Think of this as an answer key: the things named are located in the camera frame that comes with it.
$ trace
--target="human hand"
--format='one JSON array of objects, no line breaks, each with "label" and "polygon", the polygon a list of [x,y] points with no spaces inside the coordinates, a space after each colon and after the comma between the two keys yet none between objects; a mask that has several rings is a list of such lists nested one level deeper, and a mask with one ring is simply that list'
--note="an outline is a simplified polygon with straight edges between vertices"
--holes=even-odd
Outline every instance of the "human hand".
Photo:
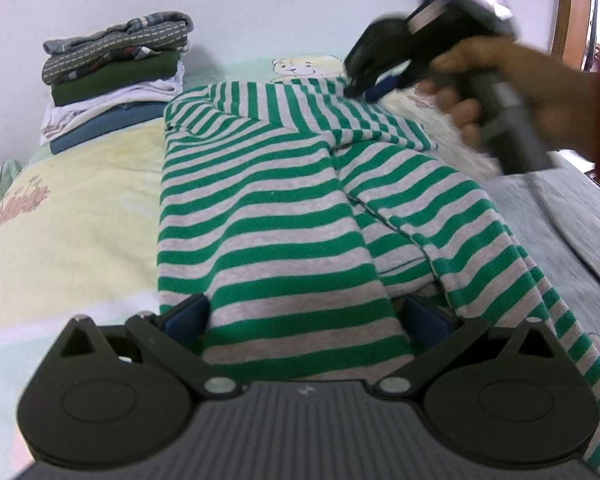
[{"label": "human hand", "polygon": [[[572,70],[558,60],[515,44],[508,38],[479,36],[459,42],[434,59],[431,67],[442,73],[462,73],[474,68],[498,69],[531,106],[538,133],[550,149],[572,149],[594,160],[597,149],[595,74]],[[461,101],[454,88],[436,88],[432,80],[420,82],[418,88],[426,94],[436,95],[438,108],[451,115],[461,131],[462,140],[479,150],[477,120],[481,108],[478,101]]]}]

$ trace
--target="wooden door frame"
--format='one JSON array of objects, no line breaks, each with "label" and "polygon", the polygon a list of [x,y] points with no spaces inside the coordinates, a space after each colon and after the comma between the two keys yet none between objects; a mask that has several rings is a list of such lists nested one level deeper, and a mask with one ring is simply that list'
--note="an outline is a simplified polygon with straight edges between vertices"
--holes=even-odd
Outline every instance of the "wooden door frame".
[{"label": "wooden door frame", "polygon": [[558,0],[551,55],[580,69],[587,49],[591,0]]}]

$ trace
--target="dark green folded garment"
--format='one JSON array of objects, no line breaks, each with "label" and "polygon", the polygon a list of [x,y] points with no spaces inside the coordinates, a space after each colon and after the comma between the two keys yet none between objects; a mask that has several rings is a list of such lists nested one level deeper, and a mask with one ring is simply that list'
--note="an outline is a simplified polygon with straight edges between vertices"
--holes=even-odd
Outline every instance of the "dark green folded garment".
[{"label": "dark green folded garment", "polygon": [[75,81],[54,85],[51,95],[56,106],[63,106],[142,81],[168,79],[176,73],[179,59],[180,54],[176,50],[166,50],[160,56],[140,61],[112,62]]}]

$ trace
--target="blue folded garment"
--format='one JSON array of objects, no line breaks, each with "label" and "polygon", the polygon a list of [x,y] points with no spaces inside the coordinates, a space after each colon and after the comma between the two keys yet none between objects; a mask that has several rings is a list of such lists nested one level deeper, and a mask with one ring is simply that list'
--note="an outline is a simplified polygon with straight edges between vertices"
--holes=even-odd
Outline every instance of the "blue folded garment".
[{"label": "blue folded garment", "polygon": [[161,117],[167,103],[157,101],[124,103],[101,113],[70,132],[49,143],[51,153],[57,155],[87,140],[134,124]]}]

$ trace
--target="white folded garment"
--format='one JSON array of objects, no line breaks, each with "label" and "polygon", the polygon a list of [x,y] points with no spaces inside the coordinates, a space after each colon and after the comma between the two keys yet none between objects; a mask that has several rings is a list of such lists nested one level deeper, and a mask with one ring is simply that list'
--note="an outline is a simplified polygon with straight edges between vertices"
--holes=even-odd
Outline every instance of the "white folded garment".
[{"label": "white folded garment", "polygon": [[40,146],[45,146],[114,106],[138,101],[171,101],[182,93],[183,76],[184,65],[179,61],[175,75],[169,79],[144,81],[65,106],[54,106],[53,99],[50,98],[40,126]]}]

